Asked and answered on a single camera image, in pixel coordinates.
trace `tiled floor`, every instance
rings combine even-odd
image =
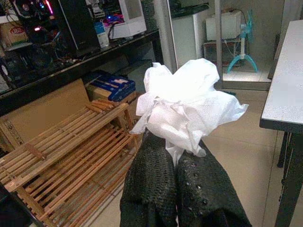
[[[223,68],[223,80],[224,81],[249,81],[249,82],[271,82],[268,74],[272,61],[256,60],[258,72],[255,72],[253,67],[248,61],[244,61],[244,65],[239,67],[233,67],[230,73],[226,73],[227,67]]]
[[[253,227],[274,227],[283,170],[277,168],[282,132],[259,128],[267,93],[234,90],[241,103],[249,104],[237,122],[221,125],[204,141],[226,169]],[[117,227],[121,193],[91,225]],[[303,194],[291,227],[303,226]]]

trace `metal table frame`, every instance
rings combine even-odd
[[[275,227],[288,227],[303,184],[303,20],[290,22],[260,127],[284,131],[278,167],[283,191]]]

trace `computer components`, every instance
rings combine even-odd
[[[140,0],[102,0],[103,23],[110,39],[132,37],[146,31]]]
[[[50,1],[58,27],[74,57],[100,49],[85,0]]]
[[[103,18],[105,17],[105,13],[103,9],[100,8],[99,0],[86,0],[86,4],[89,6],[89,10],[93,18]]]
[[[6,52],[0,58],[0,74],[12,88],[18,88],[35,78],[31,74],[29,59],[17,52]]]

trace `crumpled paper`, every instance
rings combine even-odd
[[[218,125],[238,120],[248,105],[235,96],[216,91],[217,68],[205,59],[190,60],[175,74],[154,63],[144,77],[146,93],[138,98],[140,120],[131,130],[140,134],[147,128],[166,140],[166,150],[176,166],[184,150],[198,157],[206,152],[199,146],[202,137]]]

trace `cable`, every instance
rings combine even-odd
[[[227,45],[227,41],[226,41],[226,40],[224,40],[224,43],[226,44],[226,47],[227,47],[228,52],[229,52],[233,57],[235,57],[236,55],[233,54],[233,53],[231,52],[231,50],[229,49],[229,46]]]
[[[59,37],[60,31],[56,34],[56,36],[53,38],[53,42]]]
[[[201,6],[208,6],[209,7],[209,3],[204,3]]]
[[[112,39],[112,38],[110,37],[110,33],[111,33],[111,31],[114,29],[115,25],[116,25],[116,24],[112,24],[112,26],[111,26],[110,29],[109,29],[109,32],[108,32],[108,38],[109,38],[109,39]]]
[[[244,12],[243,12],[241,9],[234,9],[234,11],[235,11],[235,10],[238,10],[238,11],[241,11],[241,12],[242,12],[242,14],[243,14],[243,16],[244,16],[244,21],[245,21],[245,23],[246,23],[246,18],[245,18]]]
[[[11,15],[15,15],[15,14],[12,14],[12,13],[7,13],[7,14],[6,14],[6,19],[8,20],[8,22],[9,22],[11,25],[13,25],[13,26],[22,26],[19,22],[15,21],[14,18],[12,18]]]

